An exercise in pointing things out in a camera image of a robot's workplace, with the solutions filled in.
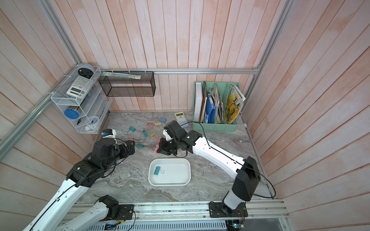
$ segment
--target electronic component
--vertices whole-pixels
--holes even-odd
[[[78,68],[78,74],[87,79],[91,79],[91,77],[93,76],[95,72],[94,67],[86,63],[79,64],[77,68]]]
[[[188,121],[186,120],[184,112],[177,112],[175,113],[176,121],[182,128],[189,127]]]
[[[84,99],[87,93],[90,91],[93,81],[82,76],[78,76],[72,83],[66,94],[72,97]]]

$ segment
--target magazine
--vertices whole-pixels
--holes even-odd
[[[230,124],[235,120],[239,114],[239,111],[242,109],[243,102],[245,100],[244,95],[236,85],[231,84],[229,92],[230,94],[225,108],[225,118],[227,124]]]

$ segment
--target papers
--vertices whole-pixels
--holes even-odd
[[[215,116],[215,123],[226,123],[224,112],[223,112],[223,103],[221,95],[218,91],[217,84],[213,85],[213,88],[211,88],[209,92],[213,98],[213,103],[215,104],[216,109],[216,116]]]

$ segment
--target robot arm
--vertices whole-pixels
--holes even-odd
[[[177,150],[202,156],[213,162],[234,180],[232,190],[222,200],[224,215],[230,216],[242,201],[250,201],[261,179],[256,160],[252,157],[244,159],[233,155],[207,141],[200,133],[191,130],[186,132],[176,121],[171,121],[164,127],[157,153],[177,155]]]
[[[97,179],[103,177],[108,169],[115,167],[119,159],[135,153],[134,141],[128,140],[118,145],[114,139],[115,131],[112,129],[104,130],[103,135],[103,139],[95,142],[93,151],[68,172],[57,193],[24,231],[84,230],[99,220],[115,218],[118,215],[118,201],[106,195],[87,212],[57,227],[73,204]]]

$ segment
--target white calculator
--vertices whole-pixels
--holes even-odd
[[[176,121],[179,123],[179,125],[182,128],[186,128],[186,127],[189,126],[189,124],[187,123],[188,121],[186,120],[186,117],[185,117],[184,112],[177,112],[177,113],[175,113],[175,117],[176,117]]]
[[[83,76],[78,76],[73,82],[72,86],[68,89],[66,94],[73,97],[85,98],[86,94],[90,90],[92,83],[92,80]]]

